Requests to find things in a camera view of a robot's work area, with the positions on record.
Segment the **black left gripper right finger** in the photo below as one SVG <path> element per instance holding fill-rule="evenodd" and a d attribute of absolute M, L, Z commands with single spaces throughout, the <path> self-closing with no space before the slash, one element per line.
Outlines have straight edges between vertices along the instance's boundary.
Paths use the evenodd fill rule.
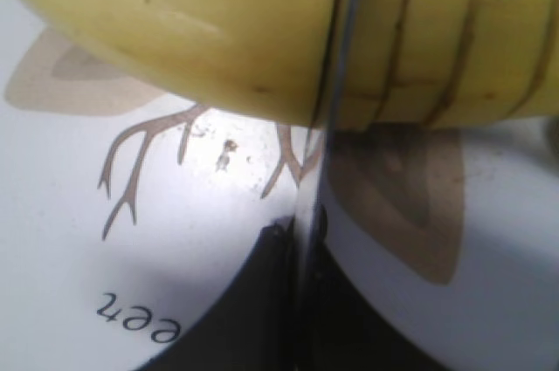
<path fill-rule="evenodd" d="M 359 293 L 326 246 L 321 208 L 307 287 L 309 370 L 444 370 Z"/>

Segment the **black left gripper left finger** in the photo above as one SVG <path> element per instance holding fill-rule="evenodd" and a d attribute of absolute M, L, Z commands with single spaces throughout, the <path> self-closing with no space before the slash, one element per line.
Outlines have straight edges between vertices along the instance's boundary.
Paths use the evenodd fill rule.
<path fill-rule="evenodd" d="M 143 370 L 293 370 L 293 226 L 261 229 L 219 300 Z"/>

